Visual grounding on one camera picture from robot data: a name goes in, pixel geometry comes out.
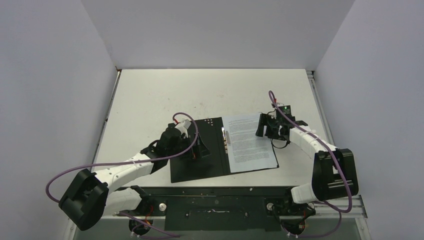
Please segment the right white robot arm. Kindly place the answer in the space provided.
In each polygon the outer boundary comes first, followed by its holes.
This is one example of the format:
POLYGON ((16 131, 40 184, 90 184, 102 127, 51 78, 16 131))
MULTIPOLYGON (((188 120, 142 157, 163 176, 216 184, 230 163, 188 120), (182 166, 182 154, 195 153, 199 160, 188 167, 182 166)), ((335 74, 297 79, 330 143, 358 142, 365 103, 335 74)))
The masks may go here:
POLYGON ((353 152, 322 140, 306 122, 296 120, 294 116, 284 118, 277 114, 273 117, 262 113, 256 136, 294 144, 312 159, 311 181, 293 187, 291 195, 282 201, 286 213, 296 214, 305 203, 323 202, 359 193, 353 152))

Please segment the grey and black folder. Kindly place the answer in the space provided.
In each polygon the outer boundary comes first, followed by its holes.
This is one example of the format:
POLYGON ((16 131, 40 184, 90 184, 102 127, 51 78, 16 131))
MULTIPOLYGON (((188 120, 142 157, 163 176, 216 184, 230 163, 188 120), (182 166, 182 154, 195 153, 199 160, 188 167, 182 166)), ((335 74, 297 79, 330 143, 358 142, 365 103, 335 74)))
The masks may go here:
POLYGON ((196 120, 188 129, 199 134, 193 150, 170 161, 172 183, 279 168, 271 141, 256 136, 260 115, 196 120))

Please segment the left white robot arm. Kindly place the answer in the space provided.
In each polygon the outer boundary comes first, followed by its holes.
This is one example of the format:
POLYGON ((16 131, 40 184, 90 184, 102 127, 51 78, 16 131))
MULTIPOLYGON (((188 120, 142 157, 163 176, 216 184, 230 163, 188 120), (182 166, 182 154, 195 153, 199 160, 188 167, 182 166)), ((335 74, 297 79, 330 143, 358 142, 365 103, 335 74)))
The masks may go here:
POLYGON ((126 184, 158 171, 170 159, 200 160, 210 153, 198 131, 189 135, 186 127, 169 127, 158 140, 119 165, 95 172, 87 168, 79 171, 58 206, 82 231, 93 227, 103 216, 120 211, 144 215, 149 201, 139 187, 126 184))

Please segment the printed paper sheet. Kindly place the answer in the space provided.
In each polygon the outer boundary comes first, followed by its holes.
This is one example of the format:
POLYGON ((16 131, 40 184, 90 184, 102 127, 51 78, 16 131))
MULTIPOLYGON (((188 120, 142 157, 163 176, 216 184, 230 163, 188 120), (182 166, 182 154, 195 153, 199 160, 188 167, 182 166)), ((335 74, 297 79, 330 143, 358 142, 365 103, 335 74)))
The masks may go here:
POLYGON ((223 116, 231 174, 279 167, 271 140, 256 136, 260 113, 223 116))

